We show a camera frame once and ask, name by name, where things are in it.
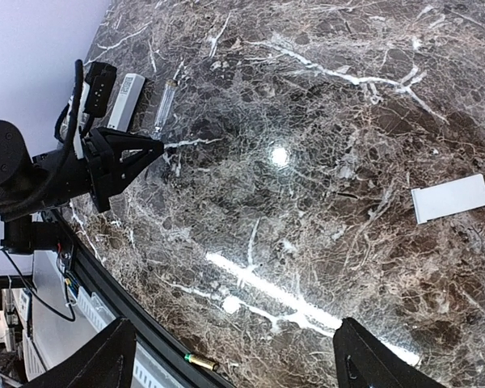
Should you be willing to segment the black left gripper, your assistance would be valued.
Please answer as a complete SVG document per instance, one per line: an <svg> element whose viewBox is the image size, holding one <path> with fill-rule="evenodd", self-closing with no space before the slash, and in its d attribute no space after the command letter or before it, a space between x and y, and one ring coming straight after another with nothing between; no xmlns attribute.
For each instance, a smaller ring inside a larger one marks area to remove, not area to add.
<svg viewBox="0 0 485 388"><path fill-rule="evenodd" d="M91 177L91 199L99 213L108 211L109 198L121 194L165 151L159 140L108 128L92 129L82 149Z"/></svg>

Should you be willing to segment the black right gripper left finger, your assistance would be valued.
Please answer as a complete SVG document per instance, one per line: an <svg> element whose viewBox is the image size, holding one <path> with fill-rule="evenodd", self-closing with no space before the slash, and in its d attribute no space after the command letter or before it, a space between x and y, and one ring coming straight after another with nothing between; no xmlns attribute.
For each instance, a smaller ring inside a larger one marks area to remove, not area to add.
<svg viewBox="0 0 485 388"><path fill-rule="evenodd" d="M116 318L66 361L25 386L130 387L136 348L134 325L126 318Z"/></svg>

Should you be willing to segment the black front table rail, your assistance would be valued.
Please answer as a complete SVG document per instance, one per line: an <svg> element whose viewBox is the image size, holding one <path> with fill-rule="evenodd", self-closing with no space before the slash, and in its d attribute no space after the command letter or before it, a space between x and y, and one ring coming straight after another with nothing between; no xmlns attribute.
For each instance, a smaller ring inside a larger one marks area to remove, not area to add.
<svg viewBox="0 0 485 388"><path fill-rule="evenodd" d="M46 211L43 218L56 222L74 248L70 272L82 289L94 293L114 317L126 317L134 325L137 343L157 367L160 386L231 387L218 373L185 360L188 349L152 318L120 285L72 231L57 210Z"/></svg>

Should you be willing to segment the orange black battery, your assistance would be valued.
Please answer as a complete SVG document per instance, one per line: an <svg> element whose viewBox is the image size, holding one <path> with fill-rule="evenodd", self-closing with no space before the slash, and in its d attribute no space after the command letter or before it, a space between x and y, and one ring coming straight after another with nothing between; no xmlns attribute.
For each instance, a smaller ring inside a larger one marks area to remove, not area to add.
<svg viewBox="0 0 485 388"><path fill-rule="evenodd" d="M197 355L195 353L187 353L184 359L189 364L200 366L201 368L216 372L219 364L216 361L212 361L204 356Z"/></svg>

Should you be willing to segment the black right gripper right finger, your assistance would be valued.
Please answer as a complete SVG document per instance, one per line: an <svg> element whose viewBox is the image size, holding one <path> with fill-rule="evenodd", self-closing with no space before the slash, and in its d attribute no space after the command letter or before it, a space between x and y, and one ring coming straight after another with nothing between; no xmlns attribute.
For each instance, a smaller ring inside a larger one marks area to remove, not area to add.
<svg viewBox="0 0 485 388"><path fill-rule="evenodd" d="M441 384L402 361L353 318L333 337L336 378L343 388L436 388Z"/></svg>

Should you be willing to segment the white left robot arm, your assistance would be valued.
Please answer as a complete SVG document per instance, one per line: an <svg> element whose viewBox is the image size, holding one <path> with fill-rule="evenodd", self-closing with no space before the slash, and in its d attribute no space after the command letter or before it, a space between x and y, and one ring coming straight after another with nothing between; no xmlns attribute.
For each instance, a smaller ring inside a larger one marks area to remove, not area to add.
<svg viewBox="0 0 485 388"><path fill-rule="evenodd" d="M34 222L32 214L85 194L106 212L111 197L164 153L161 141L108 128L92 129L81 144L82 158L63 149L31 157L18 128L0 120L0 248L13 255L56 250L64 242L60 227Z"/></svg>

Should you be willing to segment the white remote control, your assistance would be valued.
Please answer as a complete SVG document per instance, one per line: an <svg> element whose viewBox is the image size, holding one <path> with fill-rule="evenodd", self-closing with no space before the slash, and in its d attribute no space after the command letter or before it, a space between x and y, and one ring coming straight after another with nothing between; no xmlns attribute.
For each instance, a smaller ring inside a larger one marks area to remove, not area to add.
<svg viewBox="0 0 485 388"><path fill-rule="evenodd" d="M107 127L127 133L146 78L140 74L128 73L120 85Z"/></svg>

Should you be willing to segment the metal tweezers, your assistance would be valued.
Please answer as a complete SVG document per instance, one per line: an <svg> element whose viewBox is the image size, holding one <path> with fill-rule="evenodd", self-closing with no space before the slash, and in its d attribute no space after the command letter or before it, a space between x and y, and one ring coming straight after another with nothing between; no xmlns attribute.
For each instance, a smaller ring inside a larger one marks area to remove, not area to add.
<svg viewBox="0 0 485 388"><path fill-rule="evenodd" d="M165 83L162 98L158 106L157 115L154 120L153 132L151 133L151 137L153 139L158 139L160 137L160 133L167 122L167 118L171 112L171 107L174 101L175 92L177 91L179 85L178 75L183 67L184 60L179 63L179 67L175 71L173 77L169 78Z"/></svg>

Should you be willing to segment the white battery cover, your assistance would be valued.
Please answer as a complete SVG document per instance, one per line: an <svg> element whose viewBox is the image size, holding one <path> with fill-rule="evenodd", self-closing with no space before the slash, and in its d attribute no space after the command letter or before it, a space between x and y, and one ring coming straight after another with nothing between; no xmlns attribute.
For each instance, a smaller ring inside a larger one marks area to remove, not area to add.
<svg viewBox="0 0 485 388"><path fill-rule="evenodd" d="M485 206L482 174L411 190L418 225Z"/></svg>

